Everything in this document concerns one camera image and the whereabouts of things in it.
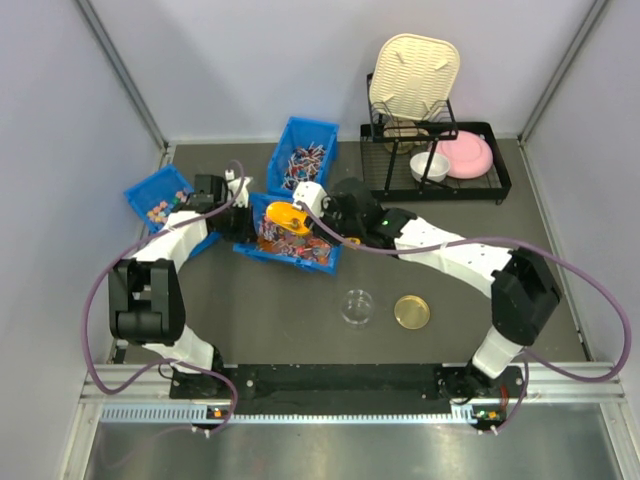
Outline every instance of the lid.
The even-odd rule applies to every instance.
[[[381,113],[409,120],[431,119],[449,98],[460,55],[449,42],[403,33],[382,46],[369,100]]]
[[[406,295],[398,300],[393,313],[398,323],[409,330],[424,327],[431,318],[427,302],[415,295]]]

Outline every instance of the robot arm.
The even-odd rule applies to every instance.
[[[384,209],[358,179],[339,182],[330,195],[318,184],[302,183],[294,193],[294,208],[303,205],[334,232],[370,247],[402,251],[442,245],[432,252],[398,253],[397,257],[454,276],[491,300],[492,327],[469,364],[469,375],[482,383],[497,378],[524,347],[534,343],[562,298],[541,257],[522,249],[478,244],[446,248],[463,237],[412,212]],[[311,218],[306,219],[305,227],[337,243]]]
[[[255,240],[247,190],[250,183],[251,178],[245,179],[242,191],[228,210],[173,230],[174,225],[224,204],[240,186],[240,179],[234,179],[232,171],[226,172],[226,178],[197,175],[195,193],[167,217],[164,230],[169,233],[116,264],[108,280],[109,323],[115,338],[201,368],[212,369],[221,363],[217,350],[185,324],[178,271],[209,235],[222,234],[232,241]],[[176,369],[191,372],[180,364]]]

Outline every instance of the white bowl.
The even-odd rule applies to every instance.
[[[419,182],[422,180],[422,175],[424,174],[424,169],[427,168],[427,162],[429,161],[429,152],[422,152],[411,157],[411,161],[409,162],[409,166],[411,167],[411,175]],[[441,182],[444,180],[444,177],[449,173],[449,168],[451,165],[449,164],[449,159],[442,155],[441,153],[436,152],[433,155],[433,161],[431,162],[431,167],[429,168],[429,173],[427,174],[427,178],[429,180],[433,180],[434,182]]]

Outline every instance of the gray floor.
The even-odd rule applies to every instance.
[[[265,191],[273,144],[179,146],[174,164],[193,181],[196,173],[221,174],[242,161]],[[460,235],[501,235],[549,248],[540,213],[515,140],[500,141],[513,188],[505,202],[396,204]],[[331,181],[360,175],[359,144],[341,143]],[[187,322],[220,348],[227,363],[403,363],[465,362],[491,325],[489,301],[473,288],[424,266],[345,250],[336,276],[306,273],[276,262],[261,263],[218,244],[180,271]],[[350,289],[368,291],[375,315],[363,330],[349,328],[339,299]],[[407,294],[430,305],[423,329],[409,331],[393,317]],[[576,329],[563,301],[534,349],[552,361],[584,360]],[[131,348],[129,363],[154,354]]]
[[[163,429],[100,425],[85,478],[622,479],[597,405],[525,405],[498,437],[466,425],[234,425],[209,441],[172,432],[149,443]]]

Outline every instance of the pink bowl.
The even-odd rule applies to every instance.
[[[458,132],[457,139],[438,142],[436,152],[449,159],[451,168],[448,175],[453,178],[481,177],[493,165],[489,144],[478,135],[462,130]]]

